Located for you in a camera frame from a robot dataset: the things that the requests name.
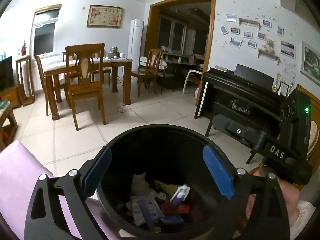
wooden door frame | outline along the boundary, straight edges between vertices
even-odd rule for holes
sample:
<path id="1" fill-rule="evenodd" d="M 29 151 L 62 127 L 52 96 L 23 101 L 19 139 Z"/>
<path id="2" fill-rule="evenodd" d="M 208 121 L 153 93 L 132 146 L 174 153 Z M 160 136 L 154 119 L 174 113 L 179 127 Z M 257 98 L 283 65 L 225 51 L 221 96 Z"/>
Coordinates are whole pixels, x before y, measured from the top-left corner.
<path id="1" fill-rule="evenodd" d="M 156 41 L 157 41 L 158 29 L 159 29 L 159 23 L 160 23 L 161 7 L 169 7 L 169 6 L 175 6 L 175 5 L 182 5 L 182 4 L 188 4 L 188 3 L 200 3 L 200 2 L 211 2 L 208 41 L 207 41 L 207 46 L 205 48 L 205 53 L 204 53 L 203 73 L 206 72 L 209 67 L 209 60 L 210 60 L 210 54 L 211 54 L 216 0 L 164 0 L 155 4 L 151 4 L 150 11 L 149 11 L 148 25 L 147 25 L 144 56 L 147 57 L 149 50 L 156 48 Z M 201 87 L 203 85 L 203 82 L 202 82 L 203 73 L 202 73 L 201 82 L 199 85 L 199 91 L 201 90 Z M 198 93 L 196 105 L 198 104 L 199 96 L 200 96 L 200 93 Z"/>

purple cloth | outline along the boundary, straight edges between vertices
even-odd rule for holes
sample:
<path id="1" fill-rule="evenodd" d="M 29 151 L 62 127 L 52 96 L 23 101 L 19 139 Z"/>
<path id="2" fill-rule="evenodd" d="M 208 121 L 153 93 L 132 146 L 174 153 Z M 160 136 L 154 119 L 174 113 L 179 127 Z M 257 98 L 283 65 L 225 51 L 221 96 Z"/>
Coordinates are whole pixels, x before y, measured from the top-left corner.
<path id="1" fill-rule="evenodd" d="M 43 173 L 49 178 L 53 177 L 52 173 L 39 163 L 19 141 L 14 141 L 0 153 L 0 213 L 21 240 L 24 239 L 24 225 L 29 201 L 34 186 Z M 81 238 L 64 196 L 60 196 L 60 202 L 71 234 Z M 110 240 L 120 239 L 119 230 L 121 228 L 107 217 L 100 202 L 88 198 L 86 203 L 106 236 Z"/>

black piano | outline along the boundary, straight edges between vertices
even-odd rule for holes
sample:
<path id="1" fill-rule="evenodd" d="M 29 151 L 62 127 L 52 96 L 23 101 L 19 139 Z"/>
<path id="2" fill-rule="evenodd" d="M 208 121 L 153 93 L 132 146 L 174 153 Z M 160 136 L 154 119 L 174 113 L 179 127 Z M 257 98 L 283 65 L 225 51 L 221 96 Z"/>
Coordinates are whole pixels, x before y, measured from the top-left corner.
<path id="1" fill-rule="evenodd" d="M 212 120 L 215 115 L 222 114 L 256 130 L 265 130 L 277 138 L 280 132 L 280 106 L 285 97 L 271 91 L 273 81 L 272 77 L 242 65 L 237 65 L 234 72 L 211 68 L 204 73 L 195 118 L 205 116 Z M 204 95 L 206 82 L 208 86 Z M 249 105 L 250 114 L 232 109 L 235 99 Z"/>

window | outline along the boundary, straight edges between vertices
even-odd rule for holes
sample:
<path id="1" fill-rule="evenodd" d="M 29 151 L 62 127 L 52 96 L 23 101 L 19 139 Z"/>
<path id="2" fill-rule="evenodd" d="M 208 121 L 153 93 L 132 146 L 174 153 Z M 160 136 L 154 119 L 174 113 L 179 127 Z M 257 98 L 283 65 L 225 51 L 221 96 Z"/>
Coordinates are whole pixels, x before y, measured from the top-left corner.
<path id="1" fill-rule="evenodd" d="M 54 54 L 54 30 L 61 4 L 38 9 L 32 25 L 30 51 L 33 56 Z"/>
<path id="2" fill-rule="evenodd" d="M 204 56 L 208 32 L 198 30 L 194 34 L 193 54 Z"/>
<path id="3" fill-rule="evenodd" d="M 169 17 L 160 17 L 158 48 L 167 47 L 169 51 L 183 53 L 187 25 Z"/>

trash can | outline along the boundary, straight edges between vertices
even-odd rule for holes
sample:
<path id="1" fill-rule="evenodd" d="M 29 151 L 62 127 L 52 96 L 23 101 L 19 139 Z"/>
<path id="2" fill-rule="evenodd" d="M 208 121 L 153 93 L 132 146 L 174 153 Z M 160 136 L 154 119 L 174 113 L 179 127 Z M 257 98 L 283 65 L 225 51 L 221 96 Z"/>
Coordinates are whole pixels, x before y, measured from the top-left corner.
<path id="1" fill-rule="evenodd" d="M 223 151 L 207 137 L 174 125 L 145 125 L 114 138 L 108 147 L 112 162 L 98 185 L 99 200 L 107 215 L 128 233 L 146 240 L 187 240 L 210 231 L 215 210 L 225 200 L 203 161 L 203 148 L 211 146 L 230 173 L 235 171 Z M 188 184 L 186 204 L 190 213 L 183 225 L 162 228 L 153 233 L 137 227 L 120 203 L 130 200 L 132 177 L 146 172 L 146 180 L 166 184 Z"/>

